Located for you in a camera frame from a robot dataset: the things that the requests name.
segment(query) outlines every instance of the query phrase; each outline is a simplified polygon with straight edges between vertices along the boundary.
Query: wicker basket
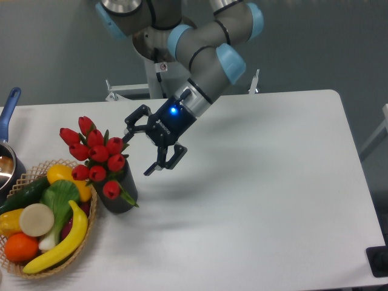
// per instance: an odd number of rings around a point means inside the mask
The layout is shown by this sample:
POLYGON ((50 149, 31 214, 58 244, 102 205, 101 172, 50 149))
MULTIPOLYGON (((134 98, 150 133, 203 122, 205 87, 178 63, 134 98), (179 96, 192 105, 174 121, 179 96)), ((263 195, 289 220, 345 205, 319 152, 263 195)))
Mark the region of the wicker basket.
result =
MULTIPOLYGON (((70 166, 72 168, 74 168, 75 166, 78 165, 78 163, 76 161, 68 161, 68 160, 63 160, 63 159, 60 159, 59 161, 46 161, 46 162, 40 163, 38 166, 35 166, 31 170, 28 170, 26 174, 23 174, 21 176, 21 179, 17 180, 16 185, 13 186, 12 190, 10 191, 9 196, 16 193, 19 189, 22 189, 28 183, 30 183, 30 182, 32 182, 32 181, 34 181, 42 176, 45 176, 47 173, 47 170, 52 165, 55 165, 55 164, 63 164, 63 165, 70 166)), ((91 189, 92 189, 92 201, 91 201, 91 205, 90 205, 89 223, 88 223, 88 228, 87 228, 87 231, 85 234, 85 238, 84 238, 83 242, 81 243, 81 245, 67 259, 66 262, 64 262, 63 264, 61 264, 58 267, 55 267, 53 269, 48 269, 48 270, 42 271, 42 272, 37 273, 37 274, 32 274, 32 275, 25 274, 22 271, 23 267, 25 265, 10 262, 5 257, 4 245, 5 245, 5 242, 7 241, 7 238, 0 235, 0 264, 1 264, 1 266, 3 268, 7 269, 8 273, 13 273, 18 277, 26 278, 26 279, 40 279, 40 278, 45 278, 45 277, 54 275, 54 274, 64 270, 68 265, 70 265, 77 258, 80 251, 84 248, 86 241, 89 237, 90 231, 93 227, 93 223, 94 223, 95 218, 96 218, 96 209, 97 209, 98 198, 97 198, 97 193, 96 193, 95 189, 93 187, 91 187, 91 189)))

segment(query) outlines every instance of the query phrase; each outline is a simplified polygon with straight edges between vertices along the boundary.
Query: purple vegetable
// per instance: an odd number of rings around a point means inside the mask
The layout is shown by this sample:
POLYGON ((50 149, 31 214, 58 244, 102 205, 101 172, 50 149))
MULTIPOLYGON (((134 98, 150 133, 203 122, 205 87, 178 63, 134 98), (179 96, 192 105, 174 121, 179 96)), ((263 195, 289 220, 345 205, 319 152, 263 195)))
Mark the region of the purple vegetable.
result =
POLYGON ((80 205, 79 205, 79 208, 81 208, 87 217, 89 217, 89 213, 90 213, 90 203, 89 202, 82 202, 80 205))
POLYGON ((65 239, 65 237, 69 234, 73 226, 73 218, 70 218, 70 220, 65 224, 61 231, 61 241, 65 239))
MULTIPOLYGON (((83 202, 79 205, 79 208, 81 208, 86 216, 89 217, 90 213, 90 203, 89 202, 83 202)), ((61 241, 65 239, 65 237, 69 234, 73 226, 73 218, 70 218, 70 220, 64 225, 62 231, 61 231, 61 241)))

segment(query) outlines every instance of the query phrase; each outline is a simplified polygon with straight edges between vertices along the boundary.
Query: yellow banana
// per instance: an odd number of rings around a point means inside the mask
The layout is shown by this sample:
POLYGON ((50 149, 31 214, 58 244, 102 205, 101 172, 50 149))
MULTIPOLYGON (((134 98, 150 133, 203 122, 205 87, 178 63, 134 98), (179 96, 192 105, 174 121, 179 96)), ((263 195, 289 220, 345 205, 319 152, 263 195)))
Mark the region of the yellow banana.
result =
POLYGON ((70 200, 69 204, 73 209, 73 226, 70 233, 53 249, 25 265, 24 273, 35 274, 54 266, 74 252, 84 240, 87 230, 87 216, 73 200, 70 200))

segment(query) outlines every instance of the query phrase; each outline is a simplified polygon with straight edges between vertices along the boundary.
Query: pot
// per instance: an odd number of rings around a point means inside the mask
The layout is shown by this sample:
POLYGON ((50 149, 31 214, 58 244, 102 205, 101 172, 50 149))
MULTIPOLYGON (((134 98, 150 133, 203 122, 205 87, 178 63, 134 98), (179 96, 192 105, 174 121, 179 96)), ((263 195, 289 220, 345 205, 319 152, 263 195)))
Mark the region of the pot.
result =
POLYGON ((23 163, 8 145, 8 125, 21 94, 20 88, 13 88, 0 115, 0 205, 7 199, 9 191, 20 176, 25 173, 23 163))

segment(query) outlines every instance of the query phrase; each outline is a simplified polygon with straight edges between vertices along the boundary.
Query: black vase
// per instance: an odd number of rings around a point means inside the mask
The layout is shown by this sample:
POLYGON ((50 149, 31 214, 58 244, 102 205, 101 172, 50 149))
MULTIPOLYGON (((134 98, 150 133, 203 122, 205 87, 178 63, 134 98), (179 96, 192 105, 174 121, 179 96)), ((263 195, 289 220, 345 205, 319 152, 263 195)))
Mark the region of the black vase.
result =
MULTIPOLYGON (((124 188, 129 195, 135 200, 135 202, 138 200, 138 191, 135 186, 135 182, 132 177, 132 172, 129 167, 129 163, 126 160, 123 168, 124 172, 116 177, 117 182, 120 183, 121 187, 124 188)), ((96 189, 96 192, 98 196, 100 197, 102 203, 108 209, 110 212, 113 213, 124 213, 128 210, 130 210, 133 205, 129 204, 125 199, 123 199, 121 196, 118 196, 115 199, 109 199, 104 195, 102 192, 102 188, 104 187, 104 184, 107 181, 101 181, 99 183, 94 183, 94 188, 96 189)))

